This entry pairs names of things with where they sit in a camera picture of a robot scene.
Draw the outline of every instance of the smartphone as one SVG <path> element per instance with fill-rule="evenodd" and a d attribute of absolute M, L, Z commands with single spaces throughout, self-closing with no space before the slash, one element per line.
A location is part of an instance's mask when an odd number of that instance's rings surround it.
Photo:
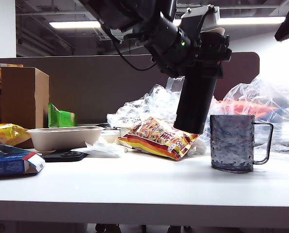
<path fill-rule="evenodd" d="M 51 162 L 75 162 L 84 159 L 88 154 L 70 150 L 57 150 L 43 156 L 46 163 Z"/>

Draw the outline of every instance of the white table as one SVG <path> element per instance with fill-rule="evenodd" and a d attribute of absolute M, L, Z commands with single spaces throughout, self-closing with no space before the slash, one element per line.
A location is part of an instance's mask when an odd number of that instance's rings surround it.
<path fill-rule="evenodd" d="M 0 220 L 289 228 L 289 161 L 279 156 L 247 174 L 211 168 L 208 153 L 47 163 L 0 179 Z"/>

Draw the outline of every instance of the ceiling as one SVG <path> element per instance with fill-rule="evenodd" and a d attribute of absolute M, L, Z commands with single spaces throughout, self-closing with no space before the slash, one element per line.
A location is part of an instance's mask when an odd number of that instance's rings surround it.
<path fill-rule="evenodd" d="M 207 4 L 219 6 L 221 17 L 285 16 L 289 10 L 289 0 L 178 0 L 176 14 L 179 17 L 188 7 Z M 78 0 L 16 0 L 17 55 L 113 54 L 113 45 L 101 29 L 55 30 L 49 25 L 52 21 L 87 20 L 95 18 Z M 112 33 L 122 40 L 123 33 Z M 134 41 L 125 41 L 121 46 L 122 52 L 135 48 Z"/>

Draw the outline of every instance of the yellow package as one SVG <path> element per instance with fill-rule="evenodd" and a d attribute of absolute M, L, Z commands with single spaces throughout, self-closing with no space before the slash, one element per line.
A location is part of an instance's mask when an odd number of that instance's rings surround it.
<path fill-rule="evenodd" d="M 17 145 L 31 138 L 27 129 L 14 124 L 0 124 L 0 143 Z"/>
<path fill-rule="evenodd" d="M 179 161 L 190 149 L 198 134 L 175 129 L 170 124 L 149 117 L 119 138 L 123 145 L 136 150 Z"/>

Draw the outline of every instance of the blue textured mug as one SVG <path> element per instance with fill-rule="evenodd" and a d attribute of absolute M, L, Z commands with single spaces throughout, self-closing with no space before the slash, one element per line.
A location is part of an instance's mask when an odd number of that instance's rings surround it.
<path fill-rule="evenodd" d="M 254 160 L 255 125 L 270 126 L 266 157 L 261 161 Z M 264 164 L 270 157 L 272 131 L 270 123 L 255 123 L 254 115 L 211 115 L 212 167 L 233 173 L 253 171 L 253 164 Z"/>

